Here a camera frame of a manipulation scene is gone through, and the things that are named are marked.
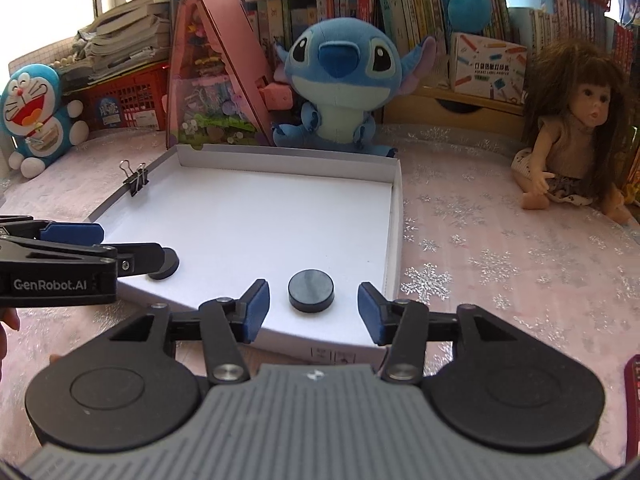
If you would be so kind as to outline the operator left hand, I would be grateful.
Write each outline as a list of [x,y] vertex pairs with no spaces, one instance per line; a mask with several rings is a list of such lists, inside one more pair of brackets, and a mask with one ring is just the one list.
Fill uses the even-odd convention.
[[3,361],[8,354],[9,344],[8,335],[9,330],[18,332],[21,328],[21,320],[17,314],[17,310],[14,308],[1,308],[0,309],[0,376],[2,376]]

